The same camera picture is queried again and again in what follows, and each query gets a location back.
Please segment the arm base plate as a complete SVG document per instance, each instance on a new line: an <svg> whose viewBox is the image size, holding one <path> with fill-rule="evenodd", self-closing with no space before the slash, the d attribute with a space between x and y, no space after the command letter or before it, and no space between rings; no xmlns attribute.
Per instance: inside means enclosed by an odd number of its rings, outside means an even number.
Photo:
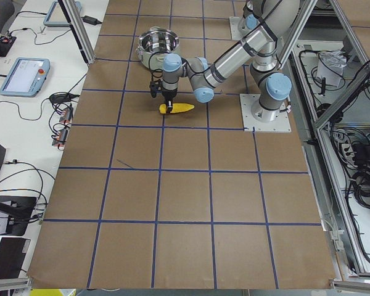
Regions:
<svg viewBox="0 0 370 296"><path fill-rule="evenodd" d="M240 106L244 131L256 133L290 133L291 127L285 107L266 110L260 105L259 94L240 94Z"/></svg>
<svg viewBox="0 0 370 296"><path fill-rule="evenodd" d="M247 26L246 19L243 17L230 17L229 25L231 31L231 39L238 41L252 30Z"/></svg>

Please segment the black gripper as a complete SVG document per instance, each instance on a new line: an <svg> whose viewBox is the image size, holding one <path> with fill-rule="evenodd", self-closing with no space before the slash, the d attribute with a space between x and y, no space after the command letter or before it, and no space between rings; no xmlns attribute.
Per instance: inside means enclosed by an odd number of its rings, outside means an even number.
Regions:
<svg viewBox="0 0 370 296"><path fill-rule="evenodd" d="M150 95L153 98L157 97L158 93L161 93L166 101L166 112L171 113L173 110L172 99L176 96L178 90L178 82L167 82L165 80L152 80L150 81Z"/></svg>

